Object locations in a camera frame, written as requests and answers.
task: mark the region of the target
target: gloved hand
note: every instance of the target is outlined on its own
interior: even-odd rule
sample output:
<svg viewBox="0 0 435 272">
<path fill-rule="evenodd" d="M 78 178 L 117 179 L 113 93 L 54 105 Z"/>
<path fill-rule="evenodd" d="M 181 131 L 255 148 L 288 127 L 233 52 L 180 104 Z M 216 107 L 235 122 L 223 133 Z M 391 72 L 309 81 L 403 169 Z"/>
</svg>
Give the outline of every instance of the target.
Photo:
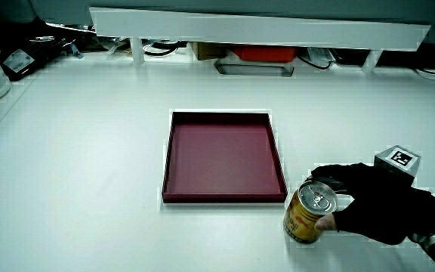
<svg viewBox="0 0 435 272">
<path fill-rule="evenodd" d="M 320 218 L 317 230 L 358 233 L 389 245 L 413 233 L 435 231 L 435 197 L 410 187 L 388 170 L 359 163 L 320 166 L 311 174 L 336 193 L 354 198 L 343 211 Z"/>
</svg>

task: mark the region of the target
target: can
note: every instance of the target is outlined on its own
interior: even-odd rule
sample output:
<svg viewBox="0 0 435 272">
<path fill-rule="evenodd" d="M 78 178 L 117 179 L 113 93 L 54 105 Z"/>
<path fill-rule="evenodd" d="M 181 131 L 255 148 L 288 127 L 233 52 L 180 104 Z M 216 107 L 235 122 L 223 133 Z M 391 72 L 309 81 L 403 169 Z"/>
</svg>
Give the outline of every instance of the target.
<svg viewBox="0 0 435 272">
<path fill-rule="evenodd" d="M 337 208 L 337 195 L 326 184 L 306 180 L 293 194 L 283 219 L 285 232 L 299 243 L 314 243 L 322 231 L 315 223 Z"/>
</svg>

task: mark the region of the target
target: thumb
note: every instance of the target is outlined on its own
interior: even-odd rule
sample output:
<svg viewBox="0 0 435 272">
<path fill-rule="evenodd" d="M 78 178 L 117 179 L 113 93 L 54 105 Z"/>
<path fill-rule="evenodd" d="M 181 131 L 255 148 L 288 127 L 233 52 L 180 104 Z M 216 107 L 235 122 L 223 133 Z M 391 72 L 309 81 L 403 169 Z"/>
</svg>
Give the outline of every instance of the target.
<svg viewBox="0 0 435 272">
<path fill-rule="evenodd" d="M 315 230 L 337 230 L 337 224 L 333 214 L 328 214 L 316 221 Z"/>
</svg>

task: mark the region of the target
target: maroon tray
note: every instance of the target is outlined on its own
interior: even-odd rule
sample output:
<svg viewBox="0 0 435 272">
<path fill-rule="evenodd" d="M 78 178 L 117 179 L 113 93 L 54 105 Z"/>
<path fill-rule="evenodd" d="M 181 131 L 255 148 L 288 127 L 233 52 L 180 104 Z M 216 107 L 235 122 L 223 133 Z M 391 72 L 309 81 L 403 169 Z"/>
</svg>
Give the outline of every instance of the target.
<svg viewBox="0 0 435 272">
<path fill-rule="evenodd" d="M 164 202 L 284 202 L 266 113 L 173 113 Z"/>
</svg>

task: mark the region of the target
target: tabletop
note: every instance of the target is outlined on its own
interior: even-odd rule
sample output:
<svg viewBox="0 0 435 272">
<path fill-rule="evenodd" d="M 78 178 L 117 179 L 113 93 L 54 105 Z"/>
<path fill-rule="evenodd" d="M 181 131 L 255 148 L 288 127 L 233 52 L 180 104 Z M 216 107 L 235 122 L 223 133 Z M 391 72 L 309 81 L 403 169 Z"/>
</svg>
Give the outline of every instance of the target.
<svg viewBox="0 0 435 272">
<path fill-rule="evenodd" d="M 396 144 L 422 156 L 413 186 L 435 194 L 435 80 L 301 62 L 291 78 L 223 76 L 211 61 L 136 70 L 97 53 L 60 57 L 15 85 L 13 102 L 0 101 L 0 271 L 435 271 L 408 240 L 328 232 L 302 245 L 282 229 L 315 167 L 373 163 Z M 287 201 L 163 204 L 175 110 L 268 112 Z"/>
</svg>

